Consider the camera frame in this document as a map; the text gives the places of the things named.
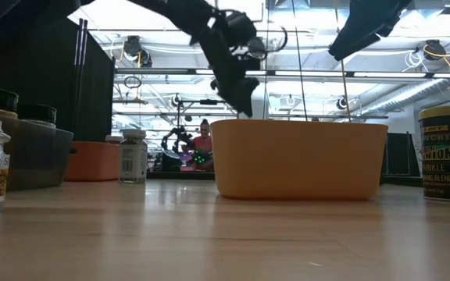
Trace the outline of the black background rig frame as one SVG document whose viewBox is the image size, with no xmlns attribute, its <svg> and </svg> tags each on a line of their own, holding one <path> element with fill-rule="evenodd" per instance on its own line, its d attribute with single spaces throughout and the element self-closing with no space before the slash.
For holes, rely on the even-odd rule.
<svg viewBox="0 0 450 281">
<path fill-rule="evenodd" d="M 195 103 L 200 105 L 219 105 L 223 104 L 225 109 L 230 111 L 232 116 L 239 118 L 239 113 L 234 111 L 225 101 L 216 99 L 201 99 L 201 100 L 178 100 L 177 101 L 177 125 L 176 127 L 183 127 L 180 124 L 181 116 Z"/>
</svg>

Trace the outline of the long ceiling light bar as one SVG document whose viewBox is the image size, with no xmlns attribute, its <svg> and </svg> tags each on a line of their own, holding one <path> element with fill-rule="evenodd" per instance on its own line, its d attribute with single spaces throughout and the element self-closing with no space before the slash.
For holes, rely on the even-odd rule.
<svg viewBox="0 0 450 281">
<path fill-rule="evenodd" d="M 213 75 L 210 69 L 135 69 L 120 68 L 116 74 L 167 74 L 167 75 Z M 450 73 L 407 73 L 407 72 L 337 72 L 296 70 L 247 70 L 246 76 L 307 76 L 307 77 L 351 77 L 390 79 L 450 79 Z"/>
</svg>

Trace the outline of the white lid jar barcode label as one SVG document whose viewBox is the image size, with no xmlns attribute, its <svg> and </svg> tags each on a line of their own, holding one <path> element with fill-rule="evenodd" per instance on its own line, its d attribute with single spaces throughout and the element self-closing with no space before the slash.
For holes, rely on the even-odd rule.
<svg viewBox="0 0 450 281">
<path fill-rule="evenodd" d="M 120 143 L 120 182 L 142 184 L 146 182 L 148 145 L 146 132 L 140 129 L 123 131 Z"/>
</svg>

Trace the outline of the silver ventilation duct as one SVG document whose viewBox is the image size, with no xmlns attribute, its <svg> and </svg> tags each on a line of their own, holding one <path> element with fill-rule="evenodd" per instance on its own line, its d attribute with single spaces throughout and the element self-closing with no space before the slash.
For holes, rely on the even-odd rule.
<svg viewBox="0 0 450 281">
<path fill-rule="evenodd" d="M 364 116 L 375 112 L 391 112 L 404 105 L 427 98 L 430 95 L 446 91 L 449 87 L 450 78 L 433 79 L 420 84 L 404 86 L 362 107 L 360 115 Z"/>
</svg>

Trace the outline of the orange plastic bin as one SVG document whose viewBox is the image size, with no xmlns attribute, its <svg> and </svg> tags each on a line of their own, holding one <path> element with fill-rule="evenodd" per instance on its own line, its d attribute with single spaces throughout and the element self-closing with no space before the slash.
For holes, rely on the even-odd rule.
<svg viewBox="0 0 450 281">
<path fill-rule="evenodd" d="M 66 166 L 68 182 L 98 182 L 120 177 L 120 146 L 105 142 L 74 141 Z"/>
</svg>

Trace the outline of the black curtain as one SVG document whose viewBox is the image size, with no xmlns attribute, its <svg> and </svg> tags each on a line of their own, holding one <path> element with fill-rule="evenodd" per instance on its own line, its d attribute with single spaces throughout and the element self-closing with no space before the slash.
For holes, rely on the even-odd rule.
<svg viewBox="0 0 450 281">
<path fill-rule="evenodd" d="M 77 141 L 103 141 L 111 132 L 112 58 L 89 33 L 82 76 Z M 20 104 L 43 104 L 57 110 L 56 126 L 73 132 L 74 59 L 79 21 L 69 16 L 37 26 L 0 52 L 0 89 L 19 95 Z"/>
</svg>

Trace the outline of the yellow plastic bin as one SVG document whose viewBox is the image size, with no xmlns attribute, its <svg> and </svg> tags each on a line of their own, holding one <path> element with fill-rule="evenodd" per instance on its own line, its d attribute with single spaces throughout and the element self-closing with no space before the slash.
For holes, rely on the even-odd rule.
<svg viewBox="0 0 450 281">
<path fill-rule="evenodd" d="M 375 123 L 212 123 L 219 193 L 244 200 L 365 201 L 380 186 L 388 128 Z"/>
</svg>

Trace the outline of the person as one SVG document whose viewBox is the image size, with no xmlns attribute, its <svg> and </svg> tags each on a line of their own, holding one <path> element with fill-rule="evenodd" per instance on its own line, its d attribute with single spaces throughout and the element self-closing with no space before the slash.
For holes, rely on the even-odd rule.
<svg viewBox="0 0 450 281">
<path fill-rule="evenodd" d="M 207 119 L 203 119 L 200 124 L 200 135 L 194 137 L 188 148 L 193 153 L 193 166 L 196 170 L 207 172 L 214 171 L 213 163 L 213 143 L 210 136 L 210 127 Z"/>
</svg>

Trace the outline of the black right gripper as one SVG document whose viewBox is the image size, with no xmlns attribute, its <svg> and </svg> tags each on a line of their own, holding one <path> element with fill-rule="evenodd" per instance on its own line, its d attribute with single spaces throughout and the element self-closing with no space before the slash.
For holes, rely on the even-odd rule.
<svg viewBox="0 0 450 281">
<path fill-rule="evenodd" d="M 413 0 L 350 0 L 345 25 L 329 48 L 335 60 L 387 37 Z"/>
</svg>

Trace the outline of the black curtain stand pole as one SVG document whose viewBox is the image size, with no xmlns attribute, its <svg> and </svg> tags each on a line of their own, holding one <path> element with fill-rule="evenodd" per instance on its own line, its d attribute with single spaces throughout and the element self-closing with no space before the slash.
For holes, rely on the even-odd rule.
<svg viewBox="0 0 450 281">
<path fill-rule="evenodd" d="M 88 38 L 88 21 L 80 18 L 77 31 L 77 45 L 74 59 L 74 92 L 73 92 L 73 117 L 72 130 L 76 133 L 78 110 L 80 107 L 82 76 L 84 70 L 86 48 Z"/>
</svg>

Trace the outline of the black lid spice jar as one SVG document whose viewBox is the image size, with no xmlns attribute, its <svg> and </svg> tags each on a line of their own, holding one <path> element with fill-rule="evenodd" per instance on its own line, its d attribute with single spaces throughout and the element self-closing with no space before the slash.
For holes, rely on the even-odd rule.
<svg viewBox="0 0 450 281">
<path fill-rule="evenodd" d="M 56 127 L 57 110 L 43 104 L 20 104 L 17 107 L 19 119 Z"/>
</svg>

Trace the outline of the chili onion jar yellow lid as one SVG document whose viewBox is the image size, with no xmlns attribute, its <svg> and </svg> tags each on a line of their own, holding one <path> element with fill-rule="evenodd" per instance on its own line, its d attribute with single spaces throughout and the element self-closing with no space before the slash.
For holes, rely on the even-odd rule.
<svg viewBox="0 0 450 281">
<path fill-rule="evenodd" d="M 420 112 L 423 196 L 450 201 L 450 106 Z"/>
</svg>

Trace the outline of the grey translucent plastic bin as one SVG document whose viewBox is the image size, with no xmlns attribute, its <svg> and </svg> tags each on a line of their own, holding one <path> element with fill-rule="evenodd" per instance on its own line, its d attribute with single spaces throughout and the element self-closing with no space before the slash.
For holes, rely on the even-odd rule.
<svg viewBox="0 0 450 281">
<path fill-rule="evenodd" d="M 7 191 L 57 187 L 63 183 L 73 133 L 0 115 L 2 130 L 11 140 Z"/>
</svg>

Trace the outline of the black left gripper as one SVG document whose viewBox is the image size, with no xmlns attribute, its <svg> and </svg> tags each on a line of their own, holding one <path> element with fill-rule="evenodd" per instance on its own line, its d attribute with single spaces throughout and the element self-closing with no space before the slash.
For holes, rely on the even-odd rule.
<svg viewBox="0 0 450 281">
<path fill-rule="evenodd" d="M 227 11 L 212 9 L 191 26 L 191 43 L 200 43 L 214 73 L 218 95 L 239 113 L 252 116 L 252 93 L 259 86 L 254 77 L 246 77 L 245 68 L 227 45 Z"/>
</svg>

